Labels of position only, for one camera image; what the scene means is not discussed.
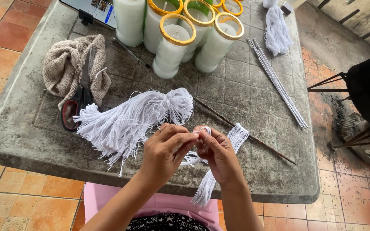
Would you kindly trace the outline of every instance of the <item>towel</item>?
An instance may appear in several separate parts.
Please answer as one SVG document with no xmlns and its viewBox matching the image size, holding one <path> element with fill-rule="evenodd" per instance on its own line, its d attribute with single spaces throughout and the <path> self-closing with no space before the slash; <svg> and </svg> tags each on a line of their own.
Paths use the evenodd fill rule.
<svg viewBox="0 0 370 231">
<path fill-rule="evenodd" d="M 42 76 L 51 94 L 64 97 L 64 100 L 58 104 L 60 110 L 62 105 L 74 96 L 78 88 L 90 48 L 96 49 L 91 73 L 89 73 L 91 97 L 96 105 L 101 105 L 102 98 L 110 86 L 108 74 L 106 71 L 101 71 L 106 61 L 104 36 L 88 35 L 74 40 L 60 41 L 54 44 L 45 55 Z"/>
</svg>

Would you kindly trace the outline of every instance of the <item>smartphone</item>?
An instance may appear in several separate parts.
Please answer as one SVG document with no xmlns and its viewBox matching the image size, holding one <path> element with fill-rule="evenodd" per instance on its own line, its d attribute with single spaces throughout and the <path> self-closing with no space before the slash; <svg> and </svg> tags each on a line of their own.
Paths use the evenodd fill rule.
<svg viewBox="0 0 370 231">
<path fill-rule="evenodd" d="M 76 11 L 80 9 L 89 13 L 98 22 L 116 29 L 116 19 L 113 5 L 104 0 L 59 0 L 65 6 Z"/>
</svg>

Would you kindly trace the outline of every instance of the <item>pink pants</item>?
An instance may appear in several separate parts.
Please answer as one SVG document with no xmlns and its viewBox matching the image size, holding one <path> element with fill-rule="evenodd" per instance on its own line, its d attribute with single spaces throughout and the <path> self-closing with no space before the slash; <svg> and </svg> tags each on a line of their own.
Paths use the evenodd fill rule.
<svg viewBox="0 0 370 231">
<path fill-rule="evenodd" d="M 120 187 L 85 183 L 85 223 L 89 221 L 117 192 Z M 135 214 L 134 218 L 159 213 L 181 213 L 203 223 L 211 231 L 222 231 L 219 226 L 218 200 L 211 199 L 206 207 L 194 205 L 192 197 L 156 193 Z"/>
</svg>

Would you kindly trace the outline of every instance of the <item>concrete table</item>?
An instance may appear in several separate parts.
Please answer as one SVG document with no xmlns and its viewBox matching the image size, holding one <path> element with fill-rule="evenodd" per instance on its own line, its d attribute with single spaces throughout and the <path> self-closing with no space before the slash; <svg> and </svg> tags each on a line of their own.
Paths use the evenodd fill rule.
<svg viewBox="0 0 370 231">
<path fill-rule="evenodd" d="M 112 84 L 102 110 L 116 107 L 134 91 L 149 88 L 168 92 L 185 87 L 225 117 L 239 122 L 251 134 L 294 160 L 293 165 L 249 139 L 239 149 L 238 159 L 248 182 L 252 200 L 270 203 L 312 203 L 319 194 L 312 128 L 301 131 L 258 61 L 247 37 L 257 38 L 264 47 L 265 9 L 255 1 L 239 17 L 245 35 L 237 41 L 211 75 L 196 69 L 193 60 L 180 66 L 177 76 L 163 80 L 146 69 L 126 50 L 112 41 L 112 31 L 99 24 L 84 26 L 77 12 L 54 1 L 48 8 L 15 66 L 0 96 L 0 165 L 53 176 L 122 187 L 141 165 L 142 152 L 130 158 L 117 175 L 121 162 L 109 171 L 98 160 L 100 153 L 60 123 L 61 98 L 45 91 L 42 64 L 46 51 L 56 42 L 81 35 L 103 34 L 106 38 L 106 70 Z M 286 18 L 294 45 L 287 55 L 270 58 L 275 71 L 307 124 L 311 124 L 305 74 L 295 15 Z M 132 50 L 151 64 L 154 55 L 143 46 Z M 230 127 L 198 104 L 186 124 L 191 130 L 207 124 L 227 134 Z M 208 166 L 182 166 L 160 192 L 193 196 Z M 212 198 L 220 198 L 217 184 Z"/>
</svg>

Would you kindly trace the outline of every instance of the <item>hand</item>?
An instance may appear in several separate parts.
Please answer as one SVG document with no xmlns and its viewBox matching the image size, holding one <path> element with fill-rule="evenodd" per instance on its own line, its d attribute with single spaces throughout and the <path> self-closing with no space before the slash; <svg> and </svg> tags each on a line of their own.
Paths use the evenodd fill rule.
<svg viewBox="0 0 370 231">
<path fill-rule="evenodd" d="M 142 165 L 138 173 L 145 183 L 157 187 L 167 183 L 181 164 L 184 156 L 197 143 L 198 134 L 185 127 L 162 124 L 144 144 Z"/>
<path fill-rule="evenodd" d="M 204 126 L 197 126 L 199 131 Z M 211 128 L 211 135 L 201 130 L 197 143 L 198 156 L 208 161 L 208 165 L 216 181 L 223 186 L 246 184 L 242 169 L 235 155 L 234 148 L 228 137 Z"/>
</svg>

